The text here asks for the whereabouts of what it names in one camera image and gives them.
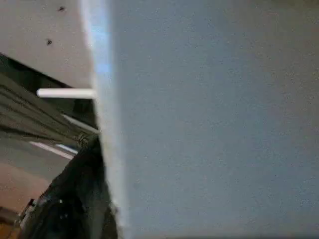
white stripe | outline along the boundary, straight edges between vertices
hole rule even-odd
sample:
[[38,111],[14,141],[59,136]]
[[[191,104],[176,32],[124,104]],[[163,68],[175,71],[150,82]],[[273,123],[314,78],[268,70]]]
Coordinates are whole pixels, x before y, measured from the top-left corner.
[[44,143],[37,143],[37,142],[32,142],[32,141],[30,141],[29,143],[31,143],[32,145],[37,146],[39,148],[42,148],[44,150],[50,151],[52,153],[55,153],[55,154],[57,154],[57,155],[59,155],[61,157],[67,158],[69,160],[71,160],[73,158],[72,155],[64,153],[64,152],[62,152],[62,151],[60,151],[60,150],[58,150],[56,148],[50,147],[50,146],[48,146],[48,145],[46,145]]
[[69,151],[70,153],[74,153],[74,154],[77,154],[77,153],[78,153],[78,151],[76,151],[75,149],[70,148],[70,147],[68,147],[68,146],[65,146],[65,145],[63,145],[63,144],[56,144],[55,146],[57,146],[57,147],[59,147],[59,148],[63,148],[64,150]]
[[65,117],[70,123],[75,124],[76,126],[79,126],[83,129],[86,129],[86,130],[91,131],[91,132],[96,133],[96,134],[99,133],[99,131],[96,128],[93,128],[93,127],[91,127],[83,122],[80,122],[74,118],[71,118],[70,116],[67,116],[64,114],[62,114],[62,116]]

white rod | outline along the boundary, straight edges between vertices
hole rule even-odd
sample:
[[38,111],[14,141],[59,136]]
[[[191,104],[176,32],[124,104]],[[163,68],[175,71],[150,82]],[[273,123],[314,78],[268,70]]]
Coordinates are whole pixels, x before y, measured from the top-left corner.
[[41,98],[93,99],[94,91],[92,89],[41,88],[37,90],[37,95]]

black bag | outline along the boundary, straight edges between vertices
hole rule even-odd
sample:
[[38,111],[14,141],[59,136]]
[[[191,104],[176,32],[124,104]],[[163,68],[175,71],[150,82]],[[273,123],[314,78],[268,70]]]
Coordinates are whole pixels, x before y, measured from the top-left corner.
[[91,140],[50,184],[19,239],[116,239],[98,138]]

white wall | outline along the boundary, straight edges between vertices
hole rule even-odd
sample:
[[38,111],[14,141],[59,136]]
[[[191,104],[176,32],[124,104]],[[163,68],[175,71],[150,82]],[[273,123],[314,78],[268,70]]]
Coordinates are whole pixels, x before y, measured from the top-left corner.
[[318,1],[102,2],[95,85],[125,235],[318,235]]

dark spot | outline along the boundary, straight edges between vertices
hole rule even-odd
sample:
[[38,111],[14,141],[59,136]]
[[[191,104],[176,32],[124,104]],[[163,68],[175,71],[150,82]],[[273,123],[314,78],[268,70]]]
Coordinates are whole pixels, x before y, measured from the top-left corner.
[[65,11],[65,7],[64,6],[59,7],[58,11]]
[[46,45],[49,46],[52,44],[52,40],[51,39],[46,39]]

